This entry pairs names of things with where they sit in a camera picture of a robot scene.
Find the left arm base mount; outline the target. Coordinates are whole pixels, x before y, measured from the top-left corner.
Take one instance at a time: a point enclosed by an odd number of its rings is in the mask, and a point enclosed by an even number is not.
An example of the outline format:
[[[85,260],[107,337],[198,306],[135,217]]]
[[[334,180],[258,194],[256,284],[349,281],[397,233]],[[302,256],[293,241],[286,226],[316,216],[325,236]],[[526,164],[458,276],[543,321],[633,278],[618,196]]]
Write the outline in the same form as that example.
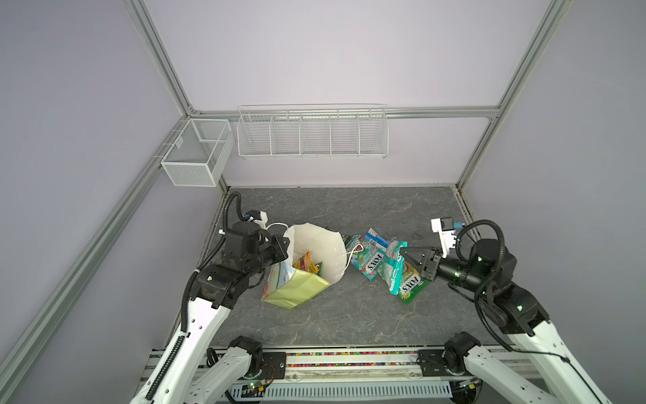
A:
[[[252,367],[242,380],[282,380],[287,370],[287,353],[263,352],[262,358],[252,358]]]

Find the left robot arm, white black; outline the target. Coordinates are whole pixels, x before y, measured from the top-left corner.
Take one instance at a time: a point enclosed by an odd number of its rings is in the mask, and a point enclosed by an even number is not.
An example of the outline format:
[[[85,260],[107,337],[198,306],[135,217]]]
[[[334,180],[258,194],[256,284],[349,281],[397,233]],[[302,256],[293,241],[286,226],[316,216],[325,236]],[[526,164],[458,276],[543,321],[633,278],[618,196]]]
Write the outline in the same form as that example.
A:
[[[222,236],[185,286],[179,324],[134,403],[216,403],[240,378],[262,371],[262,345],[238,337],[206,372],[195,374],[224,321],[250,280],[287,259],[289,239],[270,233],[258,210],[242,212],[231,191],[222,211]]]

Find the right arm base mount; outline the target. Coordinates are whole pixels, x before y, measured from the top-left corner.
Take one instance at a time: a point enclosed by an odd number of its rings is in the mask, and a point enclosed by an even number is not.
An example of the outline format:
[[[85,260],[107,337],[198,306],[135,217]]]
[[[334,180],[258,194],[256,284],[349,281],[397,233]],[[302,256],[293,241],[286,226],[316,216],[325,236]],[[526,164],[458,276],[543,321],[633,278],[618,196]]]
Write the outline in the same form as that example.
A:
[[[467,351],[455,349],[420,349],[417,351],[416,364],[424,377],[473,376],[466,368]]]

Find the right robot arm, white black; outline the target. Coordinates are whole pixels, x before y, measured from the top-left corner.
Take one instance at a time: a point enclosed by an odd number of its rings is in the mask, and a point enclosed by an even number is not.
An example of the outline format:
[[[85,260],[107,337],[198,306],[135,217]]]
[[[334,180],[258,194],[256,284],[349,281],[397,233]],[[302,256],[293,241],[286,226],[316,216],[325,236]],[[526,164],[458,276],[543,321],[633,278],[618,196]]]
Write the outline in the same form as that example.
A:
[[[502,228],[477,220],[455,229],[449,218],[433,220],[442,247],[401,247],[397,256],[422,279],[441,279],[474,305],[487,333],[502,348],[525,355],[547,387],[542,389],[496,358],[474,336],[461,332],[444,345],[443,367],[451,375],[472,375],[511,403],[608,403],[609,398],[560,337],[550,315],[512,277],[516,257]]]

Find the orange Fox's candy bag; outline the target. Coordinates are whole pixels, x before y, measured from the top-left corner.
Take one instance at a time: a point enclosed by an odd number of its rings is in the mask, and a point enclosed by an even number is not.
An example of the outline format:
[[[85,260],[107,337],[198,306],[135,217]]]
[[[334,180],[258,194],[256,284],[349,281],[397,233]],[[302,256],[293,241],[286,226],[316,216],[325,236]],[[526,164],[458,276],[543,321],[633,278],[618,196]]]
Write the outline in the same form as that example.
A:
[[[298,269],[300,271],[304,271],[309,274],[316,274],[318,275],[321,272],[322,269],[322,263],[315,263],[313,258],[312,258],[312,253],[307,252],[305,255],[300,257],[299,259],[296,259],[294,261],[292,267],[294,269]]]

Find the paper bag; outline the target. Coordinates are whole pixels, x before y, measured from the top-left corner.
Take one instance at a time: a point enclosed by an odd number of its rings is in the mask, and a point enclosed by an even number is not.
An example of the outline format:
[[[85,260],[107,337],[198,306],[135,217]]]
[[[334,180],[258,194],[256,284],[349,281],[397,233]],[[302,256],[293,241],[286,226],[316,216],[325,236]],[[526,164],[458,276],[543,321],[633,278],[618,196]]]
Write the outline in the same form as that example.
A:
[[[338,283],[363,251],[354,243],[346,246],[339,232],[306,223],[287,228],[288,257],[269,271],[261,300],[284,309],[297,306]]]

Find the teal white candy bag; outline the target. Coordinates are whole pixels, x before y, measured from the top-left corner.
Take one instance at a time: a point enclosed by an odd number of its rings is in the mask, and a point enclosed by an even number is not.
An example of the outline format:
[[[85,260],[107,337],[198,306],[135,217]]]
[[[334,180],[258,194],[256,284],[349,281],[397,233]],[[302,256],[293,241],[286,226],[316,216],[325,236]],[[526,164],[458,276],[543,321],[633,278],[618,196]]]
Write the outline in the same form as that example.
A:
[[[408,247],[408,243],[393,239],[383,252],[383,259],[378,265],[377,272],[388,286],[390,294],[397,295],[405,265],[405,259],[400,254],[400,249]]]

